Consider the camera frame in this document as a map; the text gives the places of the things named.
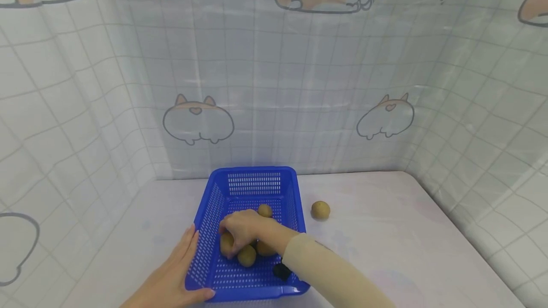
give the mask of black object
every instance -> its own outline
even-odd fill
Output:
[[[273,273],[274,273],[274,276],[286,282],[289,276],[291,276],[292,271],[289,270],[287,266],[280,263],[280,264],[274,265]]]

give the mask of left hand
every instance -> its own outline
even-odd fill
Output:
[[[188,291],[185,277],[196,253],[199,232],[188,228],[172,254],[120,308],[184,308],[215,296],[211,289]]]

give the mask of fingernail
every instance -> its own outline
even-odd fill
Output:
[[[209,290],[206,294],[205,294],[205,299],[206,300],[211,300],[213,298],[213,296],[215,296],[215,290]]]

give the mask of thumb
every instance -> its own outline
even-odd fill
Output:
[[[235,255],[238,254],[238,252],[244,247],[245,244],[241,245],[238,242],[234,242],[234,245],[232,246],[232,250],[230,250],[230,254],[228,255],[228,259],[234,258]]]
[[[215,291],[209,288],[204,288],[204,289],[199,289],[194,291],[187,291],[183,298],[183,307],[187,307],[195,303],[211,300],[213,296],[215,296]]]

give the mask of hand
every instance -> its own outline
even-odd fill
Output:
[[[228,259],[232,259],[242,247],[259,238],[257,230],[265,219],[267,218],[260,216],[256,211],[246,210],[229,214],[221,221],[219,233],[228,230],[234,236],[234,246],[228,254]]]
[[[188,291],[185,277],[196,253],[199,232],[188,228],[169,258],[120,308],[183,308],[215,296],[211,289]]]

